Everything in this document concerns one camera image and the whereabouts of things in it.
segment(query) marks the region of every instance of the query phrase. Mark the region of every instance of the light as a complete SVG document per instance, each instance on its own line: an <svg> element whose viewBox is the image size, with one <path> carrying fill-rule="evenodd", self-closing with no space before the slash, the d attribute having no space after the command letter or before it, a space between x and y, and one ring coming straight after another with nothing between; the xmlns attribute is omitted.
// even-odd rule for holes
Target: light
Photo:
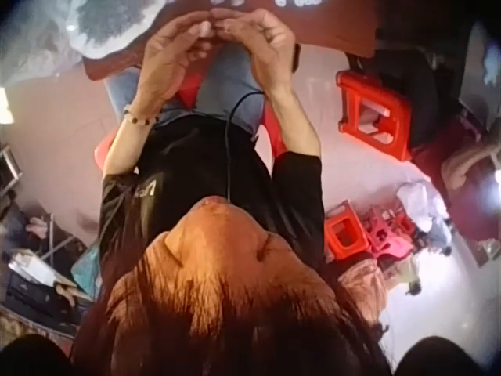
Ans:
<svg viewBox="0 0 501 376"><path fill-rule="evenodd" d="M9 109L9 101L5 89L0 87L0 124L12 124L14 116Z"/></svg>
<svg viewBox="0 0 501 376"><path fill-rule="evenodd" d="M494 172L494 179L496 179L496 183L501 186L501 170L496 170L496 172Z"/></svg>

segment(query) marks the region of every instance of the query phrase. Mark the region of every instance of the beaded bracelet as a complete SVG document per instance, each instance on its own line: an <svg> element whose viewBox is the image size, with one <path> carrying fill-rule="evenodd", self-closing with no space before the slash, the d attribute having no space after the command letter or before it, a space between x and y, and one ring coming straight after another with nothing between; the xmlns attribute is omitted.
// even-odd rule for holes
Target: beaded bracelet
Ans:
<svg viewBox="0 0 501 376"><path fill-rule="evenodd" d="M138 119L137 117L134 116L134 114L131 113L131 111L129 110L130 108L131 108L130 104L124 107L124 119L132 124L155 125L160 120L158 116L151 117L149 119Z"/></svg>

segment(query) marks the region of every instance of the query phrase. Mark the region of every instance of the tiled floor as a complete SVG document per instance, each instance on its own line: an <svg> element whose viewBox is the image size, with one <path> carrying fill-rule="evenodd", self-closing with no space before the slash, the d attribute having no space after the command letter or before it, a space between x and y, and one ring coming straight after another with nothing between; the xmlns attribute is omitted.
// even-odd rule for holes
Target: tiled floor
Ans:
<svg viewBox="0 0 501 376"><path fill-rule="evenodd" d="M305 46L294 77L322 140L327 211L346 198L363 210L391 197L399 184L422 178L412 164L398 163L337 131L341 93L333 79L347 67L343 53ZM38 201L60 226L89 244L95 234L80 222L81 217L98 218L100 172L93 150L117 126L103 84L90 82L83 68L76 67L7 93L16 124L5 127L2 142L11 145L24 171L21 198ZM258 149L268 153L266 146ZM422 295L405 296L403 288L390 293L384 320L391 330L383 344L393 360L431 334L456 340L483 363L499 344L499 263L479 270L468 256L461 246L451 258L426 255L420 261Z"/></svg>

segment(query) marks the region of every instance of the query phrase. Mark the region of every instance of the blue jeans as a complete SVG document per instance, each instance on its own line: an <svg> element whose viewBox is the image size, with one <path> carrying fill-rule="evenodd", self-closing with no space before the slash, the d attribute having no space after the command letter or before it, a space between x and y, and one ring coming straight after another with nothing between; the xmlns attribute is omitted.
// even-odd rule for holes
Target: blue jeans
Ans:
<svg viewBox="0 0 501 376"><path fill-rule="evenodd" d="M124 107L135 96L139 81L139 69L130 67L105 80L106 90L117 115L123 118ZM247 50L239 44L223 46L208 70L196 95L195 107L186 108L178 96L164 104L160 112L161 127L183 116L201 114L227 120L238 100L248 92L261 90L254 80L251 58ZM233 115L232 123L243 128L252 136L258 132L263 113L263 96L245 99Z"/></svg>

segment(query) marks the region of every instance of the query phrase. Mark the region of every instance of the wire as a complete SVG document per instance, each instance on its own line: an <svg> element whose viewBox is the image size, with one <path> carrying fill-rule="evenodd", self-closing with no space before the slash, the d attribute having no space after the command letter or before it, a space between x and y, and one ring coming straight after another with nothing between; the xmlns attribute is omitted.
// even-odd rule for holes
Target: wire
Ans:
<svg viewBox="0 0 501 376"><path fill-rule="evenodd" d="M232 173L232 158L231 158L231 153L229 149L229 126L232 124L232 119L233 116L235 116L236 110L238 110L238 107L243 103L245 99L247 99L250 96L256 96L256 95L261 95L263 96L264 93L261 91L256 91L256 92L248 92L244 96L242 96L238 102L236 102L236 105L232 108L232 111L229 113L228 120L226 121L225 125L225 148L226 148L226 199L228 202L231 204L232 199L231 199L231 173Z"/></svg>

